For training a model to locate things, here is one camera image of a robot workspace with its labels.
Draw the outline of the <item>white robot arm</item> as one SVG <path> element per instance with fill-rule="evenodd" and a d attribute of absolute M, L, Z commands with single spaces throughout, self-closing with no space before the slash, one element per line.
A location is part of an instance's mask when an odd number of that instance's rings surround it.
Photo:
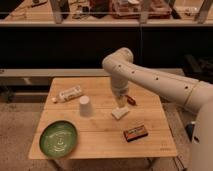
<path fill-rule="evenodd" d="M 125 47 L 105 57 L 102 67 L 118 99 L 127 94 L 131 81 L 195 113 L 187 171 L 213 171 L 213 84 L 135 65 L 133 53 Z"/>

